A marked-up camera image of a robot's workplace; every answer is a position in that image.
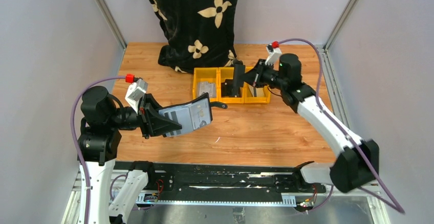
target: black cable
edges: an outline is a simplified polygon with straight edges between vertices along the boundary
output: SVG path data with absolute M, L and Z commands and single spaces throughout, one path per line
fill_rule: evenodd
M 120 108 L 120 110 L 121 110 L 122 121 L 125 121 L 125 120 L 126 120 L 126 113 L 125 113 L 125 108 L 123 107 L 121 101 L 120 101 L 118 98 L 116 98 L 116 96 L 114 96 L 114 95 L 112 95 L 112 94 L 108 94 L 108 96 L 109 96 L 111 99 L 113 99 L 114 101 L 116 101 L 116 103 L 118 103 L 119 108 Z
M 267 86 L 267 88 L 268 88 L 268 91 L 270 91 L 270 93 L 274 94 L 275 96 L 282 97 L 282 95 L 278 95 L 278 94 L 276 94 L 276 93 L 273 93 L 273 91 L 271 91 L 271 89 L 270 89 L 270 86 Z

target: wooden table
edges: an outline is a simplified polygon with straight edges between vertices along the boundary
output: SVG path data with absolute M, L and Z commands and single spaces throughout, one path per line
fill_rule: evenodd
M 158 65 L 161 46 L 162 43 L 129 43 L 119 75 L 133 73 L 144 78 L 149 84 L 148 92 L 162 106 L 191 101 L 193 75 Z M 254 66 L 259 58 L 267 57 L 265 45 L 238 44 L 235 50 L 246 66 Z M 281 46 L 281 50 L 299 56 L 303 80 L 315 88 L 319 71 L 315 52 L 303 45 Z M 127 87 L 128 83 L 117 81 L 113 89 L 124 105 L 127 103 L 122 97 Z M 331 107 L 324 80 L 320 95 Z M 175 138 L 145 140 L 140 130 L 122 131 L 118 160 L 255 166 L 296 166 L 310 160 L 328 163 L 335 160 L 319 133 L 280 97 L 272 96 L 267 105 L 230 104 L 227 110 L 213 109 L 212 115 L 210 125 Z

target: white wall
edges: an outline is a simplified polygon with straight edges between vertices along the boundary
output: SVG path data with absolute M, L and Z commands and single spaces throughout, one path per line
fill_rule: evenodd
M 353 129 L 380 146 L 403 205 L 393 224 L 432 223 L 434 0 L 360 0 L 331 48 Z
M 123 51 L 94 0 L 0 2 L 0 223 L 57 224 L 78 171 L 72 102 Z
M 105 0 L 127 42 L 166 42 L 148 0 Z M 238 0 L 235 41 L 302 37 L 324 44 L 348 0 Z

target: black cover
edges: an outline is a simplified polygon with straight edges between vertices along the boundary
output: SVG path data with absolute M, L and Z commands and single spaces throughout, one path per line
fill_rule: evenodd
M 236 57 L 233 48 L 237 0 L 149 0 L 169 45 L 158 64 L 178 72 L 221 67 Z

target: gray floor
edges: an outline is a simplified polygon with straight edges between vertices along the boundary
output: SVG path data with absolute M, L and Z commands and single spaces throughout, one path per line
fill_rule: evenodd
M 294 215 L 286 207 L 231 206 L 155 206 L 147 211 L 132 211 L 128 224 L 374 224 L 365 197 L 332 197 L 309 215 Z

